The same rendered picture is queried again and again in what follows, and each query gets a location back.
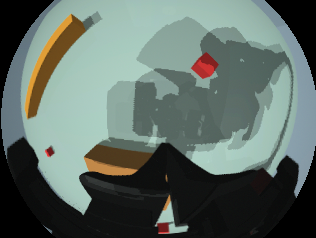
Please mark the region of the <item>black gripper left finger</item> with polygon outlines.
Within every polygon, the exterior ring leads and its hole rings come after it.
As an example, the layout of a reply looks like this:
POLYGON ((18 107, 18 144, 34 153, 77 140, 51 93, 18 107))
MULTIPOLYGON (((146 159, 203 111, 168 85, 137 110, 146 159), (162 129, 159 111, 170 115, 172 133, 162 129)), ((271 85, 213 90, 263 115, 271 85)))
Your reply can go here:
POLYGON ((167 147, 159 144, 151 158, 131 175, 104 175, 101 172, 84 172, 78 176, 89 196, 121 205, 121 207, 151 209, 153 223, 157 225, 162 209, 170 195, 166 181, 167 147))

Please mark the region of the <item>red cube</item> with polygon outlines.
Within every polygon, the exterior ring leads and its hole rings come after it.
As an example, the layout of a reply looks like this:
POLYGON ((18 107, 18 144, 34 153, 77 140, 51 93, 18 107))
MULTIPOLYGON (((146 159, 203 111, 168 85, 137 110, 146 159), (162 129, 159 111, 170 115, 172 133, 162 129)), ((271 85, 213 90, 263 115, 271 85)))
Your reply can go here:
POLYGON ((191 67, 191 70, 194 70, 198 74, 198 77, 204 79, 210 77, 214 74, 216 67, 218 67, 218 62, 214 61, 210 55, 204 53, 202 57, 198 58, 198 61, 195 62, 195 65, 191 67))
POLYGON ((52 151, 52 148, 48 147, 48 150, 44 150, 44 152, 46 152, 46 156, 52 156, 54 154, 54 152, 52 151))

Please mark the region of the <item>orange long bar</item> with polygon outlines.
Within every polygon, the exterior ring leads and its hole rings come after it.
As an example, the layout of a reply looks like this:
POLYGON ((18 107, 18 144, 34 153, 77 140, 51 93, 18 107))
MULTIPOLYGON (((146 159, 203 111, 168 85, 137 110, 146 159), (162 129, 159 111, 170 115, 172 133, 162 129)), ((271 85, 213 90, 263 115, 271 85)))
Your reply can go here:
POLYGON ((32 79, 29 79, 27 99, 25 99, 25 111, 27 111, 25 116, 27 116, 27 119, 32 119, 32 116, 37 115, 42 91, 45 91, 46 83, 52 77, 54 67, 57 67, 57 63, 60 63, 62 55, 65 55, 69 47, 72 47, 73 43, 84 34, 85 26, 82 23, 84 22, 74 17, 74 15, 68 15, 42 49, 35 70, 33 70, 32 79))

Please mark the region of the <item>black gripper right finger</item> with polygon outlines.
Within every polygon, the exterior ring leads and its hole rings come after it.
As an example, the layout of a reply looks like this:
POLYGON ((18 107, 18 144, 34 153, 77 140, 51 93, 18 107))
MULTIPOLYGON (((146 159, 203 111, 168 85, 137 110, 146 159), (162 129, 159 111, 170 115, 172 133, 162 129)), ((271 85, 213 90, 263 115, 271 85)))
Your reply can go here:
POLYGON ((214 175, 199 167, 178 148, 170 143, 167 147, 166 180, 170 185, 171 211, 174 212, 175 228, 187 227, 187 221, 193 220, 211 200, 226 195, 244 185, 252 183, 258 171, 248 169, 239 173, 214 175))

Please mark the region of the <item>red flat bar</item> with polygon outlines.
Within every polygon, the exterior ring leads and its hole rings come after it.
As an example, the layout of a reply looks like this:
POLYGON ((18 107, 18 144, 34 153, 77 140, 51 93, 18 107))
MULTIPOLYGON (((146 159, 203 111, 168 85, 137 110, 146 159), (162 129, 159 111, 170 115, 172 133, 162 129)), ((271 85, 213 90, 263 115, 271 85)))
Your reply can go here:
POLYGON ((169 223, 162 223, 158 225, 158 233, 170 233, 169 223))

